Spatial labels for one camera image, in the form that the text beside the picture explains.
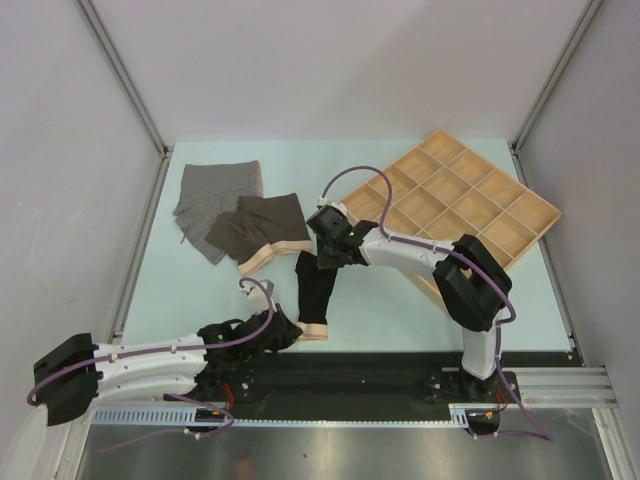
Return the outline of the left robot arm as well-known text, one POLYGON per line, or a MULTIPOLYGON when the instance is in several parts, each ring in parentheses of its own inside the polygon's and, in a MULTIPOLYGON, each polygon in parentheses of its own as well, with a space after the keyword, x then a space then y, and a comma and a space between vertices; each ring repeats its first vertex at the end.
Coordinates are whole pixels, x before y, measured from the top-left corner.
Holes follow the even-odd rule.
POLYGON ((98 344, 76 334, 33 366, 31 406, 45 405, 57 426, 109 401, 194 395, 214 397, 226 372, 289 348, 302 329, 279 310, 209 324, 164 344, 98 344))

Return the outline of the black underwear beige waistband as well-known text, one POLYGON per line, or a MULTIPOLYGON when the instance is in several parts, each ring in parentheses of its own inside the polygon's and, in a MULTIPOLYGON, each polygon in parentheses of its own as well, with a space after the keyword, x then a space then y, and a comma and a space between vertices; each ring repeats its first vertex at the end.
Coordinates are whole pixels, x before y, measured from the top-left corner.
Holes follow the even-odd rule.
POLYGON ((310 252, 299 254, 295 266, 298 282, 297 325, 302 330, 300 341, 327 341, 326 318, 330 297, 336 282, 336 269, 319 269, 318 260, 310 252))

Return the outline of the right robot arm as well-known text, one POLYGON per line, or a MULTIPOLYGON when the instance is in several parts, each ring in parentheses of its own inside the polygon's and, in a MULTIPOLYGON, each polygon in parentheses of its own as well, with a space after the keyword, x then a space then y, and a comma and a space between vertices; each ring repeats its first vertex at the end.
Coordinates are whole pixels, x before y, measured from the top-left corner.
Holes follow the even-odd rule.
POLYGON ((333 204, 320 207, 306 224, 316 236, 321 268, 388 267, 433 281, 449 317, 462 328, 460 388, 473 401, 496 391, 499 326, 515 319, 512 281, 477 237, 433 242, 373 221, 352 224, 333 204))

